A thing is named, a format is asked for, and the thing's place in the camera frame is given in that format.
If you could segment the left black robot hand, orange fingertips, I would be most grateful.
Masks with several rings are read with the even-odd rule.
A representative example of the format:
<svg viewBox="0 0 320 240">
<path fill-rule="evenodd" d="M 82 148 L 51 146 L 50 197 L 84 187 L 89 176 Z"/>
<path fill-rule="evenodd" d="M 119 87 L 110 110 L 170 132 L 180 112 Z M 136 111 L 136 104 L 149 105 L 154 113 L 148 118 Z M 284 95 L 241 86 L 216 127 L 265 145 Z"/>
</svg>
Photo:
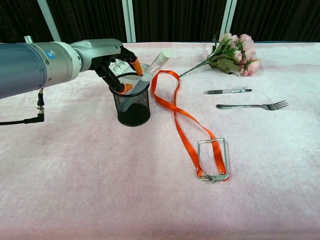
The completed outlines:
<svg viewBox="0 0 320 240">
<path fill-rule="evenodd" d="M 120 83 L 110 69 L 110 63 L 115 60 L 127 62 L 130 67 L 142 76 L 143 70 L 138 57 L 125 48 L 120 40 L 114 38 L 87 39 L 70 45 L 80 56 L 81 71 L 95 71 L 107 85 L 116 93 L 125 94 L 133 89 L 129 83 Z"/>
</svg>

